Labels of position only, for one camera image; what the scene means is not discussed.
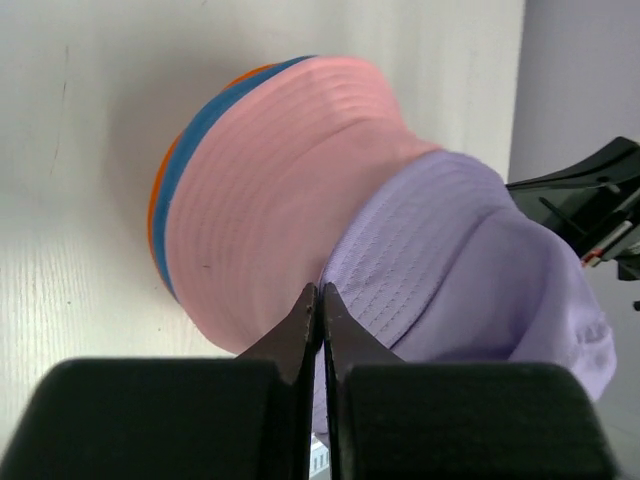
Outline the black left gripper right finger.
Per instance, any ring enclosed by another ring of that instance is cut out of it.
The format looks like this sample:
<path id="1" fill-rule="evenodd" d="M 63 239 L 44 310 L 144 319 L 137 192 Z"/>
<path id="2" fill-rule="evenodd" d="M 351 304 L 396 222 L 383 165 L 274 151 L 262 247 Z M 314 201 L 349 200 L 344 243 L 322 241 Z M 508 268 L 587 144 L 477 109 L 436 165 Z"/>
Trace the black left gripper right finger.
<path id="1" fill-rule="evenodd" d="M 595 410 L 546 363 L 407 363 L 323 291 L 335 479 L 615 479 Z"/>

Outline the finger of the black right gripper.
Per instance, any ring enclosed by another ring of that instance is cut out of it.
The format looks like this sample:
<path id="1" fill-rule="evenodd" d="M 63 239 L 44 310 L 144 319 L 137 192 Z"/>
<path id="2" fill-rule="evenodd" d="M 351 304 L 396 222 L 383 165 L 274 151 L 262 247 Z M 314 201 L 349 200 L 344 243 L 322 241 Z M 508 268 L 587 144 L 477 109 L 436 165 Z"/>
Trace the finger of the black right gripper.
<path id="1" fill-rule="evenodd" d="M 561 237 L 582 260 L 639 255 L 639 144 L 616 137 L 563 170 L 510 183 L 531 220 Z"/>

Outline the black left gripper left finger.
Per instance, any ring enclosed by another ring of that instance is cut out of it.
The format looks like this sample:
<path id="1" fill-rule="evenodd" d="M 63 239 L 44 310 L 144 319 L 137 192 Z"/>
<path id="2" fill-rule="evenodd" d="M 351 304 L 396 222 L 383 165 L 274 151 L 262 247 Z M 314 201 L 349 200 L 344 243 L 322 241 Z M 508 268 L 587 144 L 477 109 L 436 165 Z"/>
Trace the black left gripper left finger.
<path id="1" fill-rule="evenodd" d="M 5 479 L 305 479 L 317 290 L 234 359 L 76 358 L 40 381 Z"/>

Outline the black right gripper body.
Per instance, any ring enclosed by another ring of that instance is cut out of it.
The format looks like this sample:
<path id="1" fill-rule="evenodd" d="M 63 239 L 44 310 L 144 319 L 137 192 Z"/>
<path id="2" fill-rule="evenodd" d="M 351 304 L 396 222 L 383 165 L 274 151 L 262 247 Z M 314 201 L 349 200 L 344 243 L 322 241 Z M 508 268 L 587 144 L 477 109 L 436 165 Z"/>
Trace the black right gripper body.
<path id="1" fill-rule="evenodd" d="M 582 266 L 595 268 L 600 263 L 614 261 L 617 279 L 622 282 L 639 280 L 639 222 L 624 220 L 587 251 Z"/>

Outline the lavender bucket hat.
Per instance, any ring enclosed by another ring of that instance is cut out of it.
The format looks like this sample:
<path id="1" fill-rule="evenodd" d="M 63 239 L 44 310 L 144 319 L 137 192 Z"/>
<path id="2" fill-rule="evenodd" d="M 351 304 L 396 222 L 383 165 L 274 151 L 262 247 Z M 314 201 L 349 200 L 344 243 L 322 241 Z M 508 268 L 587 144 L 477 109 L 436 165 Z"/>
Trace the lavender bucket hat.
<path id="1" fill-rule="evenodd" d="M 407 362 L 554 363 L 592 400 L 614 376 L 613 332 L 577 255 L 462 154 L 426 154 L 388 180 L 321 280 Z"/>

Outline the pink bucket hat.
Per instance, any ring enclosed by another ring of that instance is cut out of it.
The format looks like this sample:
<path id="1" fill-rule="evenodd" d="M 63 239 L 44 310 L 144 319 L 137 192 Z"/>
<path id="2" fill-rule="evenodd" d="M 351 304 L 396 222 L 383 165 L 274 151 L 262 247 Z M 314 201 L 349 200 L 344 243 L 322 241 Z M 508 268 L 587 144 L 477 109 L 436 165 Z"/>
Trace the pink bucket hat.
<path id="1" fill-rule="evenodd" d="M 175 191 L 166 254 L 176 300 L 234 354 L 285 317 L 358 210 L 434 150 L 372 63 L 313 56 L 226 111 Z"/>

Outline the blue bucket hat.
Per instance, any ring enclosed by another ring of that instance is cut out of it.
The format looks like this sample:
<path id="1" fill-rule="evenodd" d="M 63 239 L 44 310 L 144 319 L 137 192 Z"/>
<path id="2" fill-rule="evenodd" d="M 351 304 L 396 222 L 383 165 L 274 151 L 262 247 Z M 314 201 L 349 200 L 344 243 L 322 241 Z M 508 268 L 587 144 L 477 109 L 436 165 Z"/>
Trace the blue bucket hat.
<path id="1" fill-rule="evenodd" d="M 166 224 L 179 181 L 204 136 L 220 117 L 250 91 L 285 69 L 313 58 L 296 57 L 251 70 L 225 86 L 206 103 L 167 150 L 156 173 L 147 212 L 147 236 L 155 267 L 168 292 L 176 298 L 166 254 Z"/>

